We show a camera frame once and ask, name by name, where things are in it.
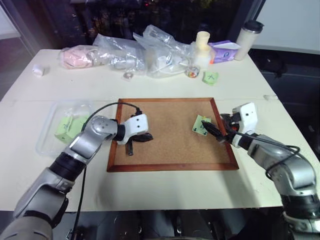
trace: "white thermos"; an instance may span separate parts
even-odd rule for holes
[[[244,59],[254,44],[256,38],[261,33],[263,26],[264,25],[261,22],[255,20],[249,20],[243,25],[236,40],[236,44],[240,45],[241,48],[235,54],[235,60]]]

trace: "white table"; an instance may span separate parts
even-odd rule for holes
[[[100,107],[118,98],[214,97],[220,113],[254,102],[259,118],[257,133],[301,147],[320,181],[320,164],[311,148],[266,80],[247,56],[243,61],[211,66],[219,79],[211,87],[199,78],[183,74],[152,79],[135,76],[131,82],[122,73],[104,66],[65,70],[58,67],[56,50],[41,50],[0,102],[0,210],[12,211],[15,204],[53,158],[37,155],[35,145],[56,100],[92,99]],[[31,68],[47,64],[50,72],[37,78]],[[116,107],[102,114],[114,118]],[[239,165],[236,171],[158,171],[107,173],[110,142],[106,142],[87,168],[82,210],[220,209],[280,206],[273,183],[243,149],[233,148]],[[68,211],[76,211],[81,179],[68,194]]]

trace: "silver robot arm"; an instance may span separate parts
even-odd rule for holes
[[[247,154],[266,170],[281,196],[283,217],[296,239],[310,236],[320,239],[320,201],[316,174],[309,161],[302,155],[293,155],[284,144],[255,133],[258,117],[254,103],[238,106],[232,110],[232,115],[222,114],[221,117],[227,135],[212,123],[203,121],[203,126],[219,142],[227,141],[247,150]]]
[[[14,221],[0,235],[0,240],[51,240],[52,228],[58,225],[67,209],[67,193],[103,141],[115,140],[123,145],[130,137],[146,133],[148,128],[145,114],[131,117],[122,124],[94,116],[21,197],[13,213]]]

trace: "plastic bag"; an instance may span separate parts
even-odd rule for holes
[[[133,33],[133,38],[146,49],[149,77],[165,78],[183,73],[190,63],[191,46],[176,41],[153,25],[146,27],[143,37]]]
[[[58,58],[66,69],[84,69],[106,64],[110,55],[96,46],[78,45],[62,49]]]
[[[144,49],[136,41],[98,34],[94,46],[108,53],[107,65],[113,70],[145,74]]]

